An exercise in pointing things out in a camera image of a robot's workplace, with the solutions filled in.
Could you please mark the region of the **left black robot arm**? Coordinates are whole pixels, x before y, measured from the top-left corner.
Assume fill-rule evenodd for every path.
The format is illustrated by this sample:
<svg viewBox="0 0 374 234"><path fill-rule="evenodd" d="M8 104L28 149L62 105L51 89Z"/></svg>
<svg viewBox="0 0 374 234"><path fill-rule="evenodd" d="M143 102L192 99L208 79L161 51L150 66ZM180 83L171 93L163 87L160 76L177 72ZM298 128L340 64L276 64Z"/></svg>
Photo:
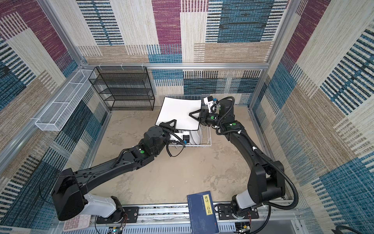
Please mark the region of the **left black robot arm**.
<svg viewBox="0 0 374 234"><path fill-rule="evenodd" d="M184 147L190 138L187 133L178 134L175 124L173 120L151 127L137 145L123 149L118 157L100 165L78 171L63 170L51 192L58 220L96 215L112 223L122 221L125 211L117 197L104 198L90 191L119 175L146 166L170 144Z"/></svg>

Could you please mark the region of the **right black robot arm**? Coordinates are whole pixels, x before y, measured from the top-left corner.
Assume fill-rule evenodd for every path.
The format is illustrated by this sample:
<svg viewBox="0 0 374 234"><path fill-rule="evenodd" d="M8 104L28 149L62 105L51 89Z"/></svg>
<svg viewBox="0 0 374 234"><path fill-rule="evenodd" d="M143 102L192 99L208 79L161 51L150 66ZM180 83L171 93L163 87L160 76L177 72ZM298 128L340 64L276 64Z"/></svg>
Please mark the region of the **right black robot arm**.
<svg viewBox="0 0 374 234"><path fill-rule="evenodd" d="M296 186L285 174L280 161L273 161L260 150L249 137L245 127L235 119L234 104L229 98L220 100L218 113L210 113L208 109L191 112L189 116L203 126L214 127L216 134L225 136L241 153L250 168L249 181L244 192L233 196L231 209L237 218L244 217L251 209L267 205L281 210L292 210L299 203ZM289 205L278 205L274 199L285 195L286 186L293 193L293 201Z"/></svg>

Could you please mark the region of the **black mesh shelf rack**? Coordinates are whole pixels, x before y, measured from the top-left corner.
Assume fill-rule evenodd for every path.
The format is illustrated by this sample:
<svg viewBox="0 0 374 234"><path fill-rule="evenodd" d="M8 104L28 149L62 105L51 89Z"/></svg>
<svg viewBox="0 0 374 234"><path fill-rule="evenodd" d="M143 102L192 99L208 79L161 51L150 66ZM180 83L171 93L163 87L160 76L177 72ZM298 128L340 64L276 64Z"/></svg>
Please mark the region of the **black mesh shelf rack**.
<svg viewBox="0 0 374 234"><path fill-rule="evenodd" d="M97 66L88 80L110 111L154 109L154 91L145 67Z"/></svg>

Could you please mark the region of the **blue book yellow label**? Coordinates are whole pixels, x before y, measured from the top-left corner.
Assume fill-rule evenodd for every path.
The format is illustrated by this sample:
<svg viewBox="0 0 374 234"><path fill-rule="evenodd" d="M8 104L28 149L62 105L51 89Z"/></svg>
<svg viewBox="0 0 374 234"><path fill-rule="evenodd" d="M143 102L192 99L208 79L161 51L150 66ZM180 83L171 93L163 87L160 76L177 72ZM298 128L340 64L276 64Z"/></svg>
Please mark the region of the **blue book yellow label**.
<svg viewBox="0 0 374 234"><path fill-rule="evenodd" d="M211 192L187 195L192 234L218 234L219 227Z"/></svg>

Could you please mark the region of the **pink calculator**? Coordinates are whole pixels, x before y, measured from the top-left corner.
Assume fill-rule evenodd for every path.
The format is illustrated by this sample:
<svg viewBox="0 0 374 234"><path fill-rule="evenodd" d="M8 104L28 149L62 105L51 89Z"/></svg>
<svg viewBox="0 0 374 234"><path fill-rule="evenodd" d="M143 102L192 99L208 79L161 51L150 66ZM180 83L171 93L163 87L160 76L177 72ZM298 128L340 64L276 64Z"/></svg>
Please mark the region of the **pink calculator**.
<svg viewBox="0 0 374 234"><path fill-rule="evenodd" d="M77 231L81 229L86 229L91 224L91 215L81 214L77 215L71 219L64 221L63 232Z"/></svg>

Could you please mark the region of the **aluminium front rail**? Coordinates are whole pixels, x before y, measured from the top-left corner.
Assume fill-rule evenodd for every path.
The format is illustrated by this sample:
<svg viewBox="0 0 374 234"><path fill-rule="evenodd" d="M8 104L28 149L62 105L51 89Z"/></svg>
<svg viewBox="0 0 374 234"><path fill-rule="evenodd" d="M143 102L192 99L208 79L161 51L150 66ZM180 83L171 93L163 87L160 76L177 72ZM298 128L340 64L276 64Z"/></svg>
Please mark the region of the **aluminium front rail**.
<svg viewBox="0 0 374 234"><path fill-rule="evenodd" d="M257 209L258 218L225 219L217 213L217 223L221 234L233 234L240 226L247 225L251 231L257 230L266 219L267 225L261 230L262 234L306 234L305 222L298 210L279 210L273 208L268 216L267 207ZM85 229L74 230L74 234L190 234L191 222L187 203L148 204L138 205L138 211L133 214L127 224L97 224L92 216Z"/></svg>

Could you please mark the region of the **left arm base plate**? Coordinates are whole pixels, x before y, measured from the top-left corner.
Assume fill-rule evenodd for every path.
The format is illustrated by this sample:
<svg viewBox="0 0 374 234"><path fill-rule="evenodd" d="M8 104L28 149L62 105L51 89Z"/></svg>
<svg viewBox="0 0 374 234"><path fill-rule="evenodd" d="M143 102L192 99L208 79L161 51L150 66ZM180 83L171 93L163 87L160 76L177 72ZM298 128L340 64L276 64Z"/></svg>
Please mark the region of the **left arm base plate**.
<svg viewBox="0 0 374 234"><path fill-rule="evenodd" d="M95 223L96 224L125 224L125 223L136 223L138 219L139 207L138 206L125 206L123 211L115 212L108 218L99 216Z"/></svg>

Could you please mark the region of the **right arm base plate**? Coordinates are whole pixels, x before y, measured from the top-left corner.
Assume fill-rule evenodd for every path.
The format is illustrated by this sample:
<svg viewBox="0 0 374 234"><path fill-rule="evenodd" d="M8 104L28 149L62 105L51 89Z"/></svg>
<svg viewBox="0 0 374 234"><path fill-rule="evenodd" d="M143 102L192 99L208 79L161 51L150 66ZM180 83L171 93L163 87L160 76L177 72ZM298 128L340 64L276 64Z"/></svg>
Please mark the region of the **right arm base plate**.
<svg viewBox="0 0 374 234"><path fill-rule="evenodd" d="M231 204L228 203L217 203L214 205L214 210L218 214L220 220L230 219L258 219L259 213L256 209L245 208L244 210L237 211Z"/></svg>

